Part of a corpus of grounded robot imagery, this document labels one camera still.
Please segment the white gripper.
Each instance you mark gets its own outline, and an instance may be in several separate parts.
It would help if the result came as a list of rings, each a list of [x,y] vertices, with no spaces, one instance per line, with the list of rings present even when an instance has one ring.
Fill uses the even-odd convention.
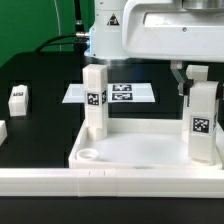
[[[128,0],[122,45],[133,58],[172,60],[180,96],[194,81],[183,61],[224,62],[224,0]]]

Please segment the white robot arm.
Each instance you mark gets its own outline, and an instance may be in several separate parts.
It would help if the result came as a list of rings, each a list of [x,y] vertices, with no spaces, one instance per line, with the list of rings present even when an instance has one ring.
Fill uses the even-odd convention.
[[[224,0],[94,0],[87,57],[224,62]]]

